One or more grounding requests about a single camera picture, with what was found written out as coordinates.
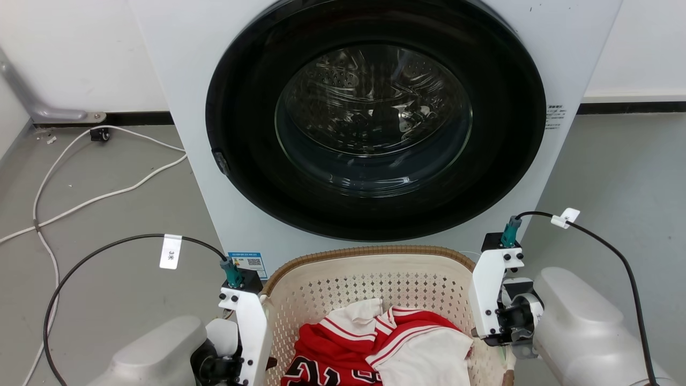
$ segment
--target printed number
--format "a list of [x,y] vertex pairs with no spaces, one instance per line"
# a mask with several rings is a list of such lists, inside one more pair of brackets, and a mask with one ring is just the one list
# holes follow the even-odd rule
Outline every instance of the printed number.
[[381,376],[377,372],[353,370],[353,378],[365,381],[367,383],[381,383]]
[[341,379],[340,374],[330,367],[327,367],[321,376],[317,362],[299,355],[293,358],[284,377],[293,378],[292,381],[288,381],[287,386],[338,386]]

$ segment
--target beige plastic basket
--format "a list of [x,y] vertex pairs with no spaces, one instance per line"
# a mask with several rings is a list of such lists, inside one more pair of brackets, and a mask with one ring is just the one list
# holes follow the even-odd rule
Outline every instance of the beige plastic basket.
[[[452,321],[469,333],[474,327],[468,302],[475,263],[450,249],[382,246],[339,249],[292,260],[264,287],[265,311],[274,331],[267,385],[277,386],[294,355],[298,329],[317,323],[330,311],[378,297],[383,307],[422,308]],[[469,376],[472,386],[512,386],[500,349],[474,340]]]

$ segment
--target green connector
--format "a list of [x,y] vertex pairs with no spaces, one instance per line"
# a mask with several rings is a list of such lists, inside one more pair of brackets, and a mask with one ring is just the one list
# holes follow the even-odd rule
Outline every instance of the green connector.
[[219,265],[226,273],[226,282],[231,288],[240,288],[243,284],[243,275],[238,271],[238,267],[233,264],[231,258],[226,258],[226,261],[220,261]]
[[521,225],[521,219],[517,219],[516,216],[510,217],[510,222],[505,226],[503,231],[503,236],[500,238],[500,243],[503,248],[513,248],[515,242],[517,241],[517,229]]

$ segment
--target white striped trim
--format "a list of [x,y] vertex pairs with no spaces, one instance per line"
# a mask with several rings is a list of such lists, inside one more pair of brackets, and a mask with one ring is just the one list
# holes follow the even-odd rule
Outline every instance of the white striped trim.
[[389,308],[388,311],[386,311],[386,319],[389,321],[391,327],[396,328],[398,327],[398,325],[395,324],[395,317],[393,317],[393,313],[391,312],[392,309],[393,307]]
[[397,317],[406,317],[408,315],[423,313],[424,310],[393,310],[393,315]]
[[386,327],[383,324],[383,322],[381,321],[381,319],[379,319],[379,317],[377,317],[376,328],[377,328],[377,330],[381,331],[382,333],[384,333],[386,335],[391,335],[391,333],[393,332],[393,330],[391,330],[390,328]]
[[384,347],[380,349],[378,353],[367,356],[365,360],[367,361],[367,363],[369,363],[370,366],[372,366],[372,368],[374,368],[374,366],[382,364],[391,356],[393,356],[393,354],[400,350],[400,348],[408,339],[416,337],[417,335],[425,334],[426,332],[440,330],[442,328],[450,330],[450,328],[448,327],[437,326],[435,324],[429,326],[419,326],[410,328],[398,334],[398,336],[395,337],[391,342],[385,344]]
[[323,319],[319,324],[326,328],[327,330],[333,332],[334,334],[342,337],[343,339],[348,339],[349,341],[375,341],[377,338],[377,332],[374,331],[370,334],[365,335],[355,335],[352,332],[343,330],[341,327],[331,323],[328,319]]

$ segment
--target front-loading washing machine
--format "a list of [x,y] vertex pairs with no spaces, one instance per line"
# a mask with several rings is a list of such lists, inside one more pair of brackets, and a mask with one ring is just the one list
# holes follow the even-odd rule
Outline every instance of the front-loading washing machine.
[[267,277],[370,243],[478,251],[534,209],[621,2],[132,5],[222,247]]

